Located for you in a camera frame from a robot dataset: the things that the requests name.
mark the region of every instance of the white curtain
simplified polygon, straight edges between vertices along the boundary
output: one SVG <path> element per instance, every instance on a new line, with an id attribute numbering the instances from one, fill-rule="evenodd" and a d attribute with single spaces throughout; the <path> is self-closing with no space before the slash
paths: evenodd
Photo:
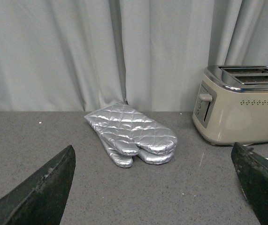
<path id="1" fill-rule="evenodd" d="M 268 65 L 268 0 L 0 1 L 0 111 L 192 111 L 214 64 Z"/>

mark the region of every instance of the toaster lever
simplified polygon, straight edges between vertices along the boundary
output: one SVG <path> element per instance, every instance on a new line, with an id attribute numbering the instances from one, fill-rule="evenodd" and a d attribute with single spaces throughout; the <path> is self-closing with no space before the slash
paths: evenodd
<path id="1" fill-rule="evenodd" d="M 199 98 L 205 102 L 212 102 L 212 96 L 210 94 L 199 94 Z"/>

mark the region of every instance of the toaster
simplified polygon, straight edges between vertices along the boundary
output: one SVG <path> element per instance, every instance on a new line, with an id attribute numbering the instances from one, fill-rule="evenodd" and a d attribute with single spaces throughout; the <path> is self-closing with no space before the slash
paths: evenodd
<path id="1" fill-rule="evenodd" d="M 208 66 L 192 119 L 213 145 L 268 142 L 268 66 Z"/>

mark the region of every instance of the gray countertop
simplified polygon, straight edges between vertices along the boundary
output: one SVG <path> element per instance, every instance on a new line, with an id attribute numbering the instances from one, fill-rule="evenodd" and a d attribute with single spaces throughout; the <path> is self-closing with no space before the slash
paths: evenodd
<path id="1" fill-rule="evenodd" d="M 86 112 L 0 112 L 0 198 L 72 144 L 76 170 L 62 225 L 259 225 L 232 164 L 231 147 L 212 146 L 191 112 L 146 112 L 175 131 L 174 158 L 117 167 Z M 253 146 L 268 157 L 268 143 Z"/>

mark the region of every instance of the silver oven mitt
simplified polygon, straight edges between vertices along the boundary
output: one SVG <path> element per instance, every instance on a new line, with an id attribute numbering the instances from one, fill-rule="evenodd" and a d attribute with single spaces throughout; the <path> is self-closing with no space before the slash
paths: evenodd
<path id="1" fill-rule="evenodd" d="M 120 154 L 118 151 L 114 150 L 113 147 L 109 146 L 101 137 L 100 140 L 102 145 L 105 147 L 107 154 L 117 166 L 122 168 L 129 168 L 132 166 L 133 158 L 131 156 L 124 156 Z"/>
<path id="2" fill-rule="evenodd" d="M 103 144 L 104 148 L 106 149 L 108 155 L 110 156 L 110 158 L 113 160 L 113 162 L 117 166 L 122 167 L 122 168 L 129 168 L 132 166 L 133 159 L 131 156 L 122 155 L 121 153 L 116 151 L 113 147 L 110 147 L 102 139 L 102 137 L 100 137 L 100 140 L 101 140 L 101 143 Z M 152 154 L 148 151 L 145 151 L 142 148 L 139 148 L 138 156 L 148 164 L 161 165 L 161 164 L 169 162 L 172 159 L 174 153 L 175 153 L 175 151 L 173 150 L 171 153 L 169 153 L 167 155 L 158 156 L 158 155 Z"/>
<path id="3" fill-rule="evenodd" d="M 137 155 L 139 147 L 155 155 L 167 155 L 176 147 L 172 130 L 123 102 L 96 110 L 85 118 L 103 141 L 125 156 Z"/>

